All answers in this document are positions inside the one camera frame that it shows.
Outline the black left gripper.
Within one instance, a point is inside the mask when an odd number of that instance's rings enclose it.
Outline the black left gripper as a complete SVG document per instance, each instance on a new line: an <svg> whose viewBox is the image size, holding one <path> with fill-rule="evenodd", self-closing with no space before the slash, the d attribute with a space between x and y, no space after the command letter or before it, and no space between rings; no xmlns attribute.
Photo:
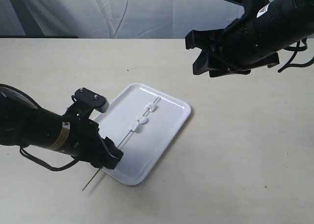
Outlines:
<svg viewBox="0 0 314 224"><path fill-rule="evenodd" d="M70 133L61 147L61 153L72 156L79 161L88 162L95 168L106 167L114 170L121 161L124 153L108 137L104 138L104 145L100 142L99 126L89 119L94 109L84 103L73 103L62 116L65 123L70 124Z"/></svg>

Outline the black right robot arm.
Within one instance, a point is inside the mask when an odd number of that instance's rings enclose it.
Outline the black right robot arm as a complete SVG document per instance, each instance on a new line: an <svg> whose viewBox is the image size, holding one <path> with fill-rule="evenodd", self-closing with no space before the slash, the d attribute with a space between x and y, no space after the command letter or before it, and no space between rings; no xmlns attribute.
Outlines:
<svg viewBox="0 0 314 224"><path fill-rule="evenodd" d="M314 33L314 0L225 0L244 14L224 29L190 31L187 49L200 49L193 74L210 77L248 75L259 67L280 63L278 52L307 49Z"/></svg>

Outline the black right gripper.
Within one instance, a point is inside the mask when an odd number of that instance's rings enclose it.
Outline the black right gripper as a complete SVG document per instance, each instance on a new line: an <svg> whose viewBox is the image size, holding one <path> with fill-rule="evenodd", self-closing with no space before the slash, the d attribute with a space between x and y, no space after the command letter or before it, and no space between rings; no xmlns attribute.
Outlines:
<svg viewBox="0 0 314 224"><path fill-rule="evenodd" d="M191 30L185 48L202 50L192 65L193 74L248 75L254 68L278 65L278 26L273 18L253 18L237 19L225 29Z"/></svg>

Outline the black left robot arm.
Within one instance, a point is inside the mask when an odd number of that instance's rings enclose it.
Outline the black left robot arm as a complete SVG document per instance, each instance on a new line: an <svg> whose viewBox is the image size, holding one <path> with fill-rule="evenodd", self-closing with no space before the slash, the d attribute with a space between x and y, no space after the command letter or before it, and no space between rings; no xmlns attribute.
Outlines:
<svg viewBox="0 0 314 224"><path fill-rule="evenodd" d="M63 115L41 107L34 99L12 86L0 86L0 143L18 146L20 154L53 172L66 170L79 161L95 168L115 169L124 153L108 137L103 138L99 124L89 117L93 110L108 110L107 99L85 87L71 96L73 104ZM53 167L25 149L37 146L69 155L73 160Z"/></svg>

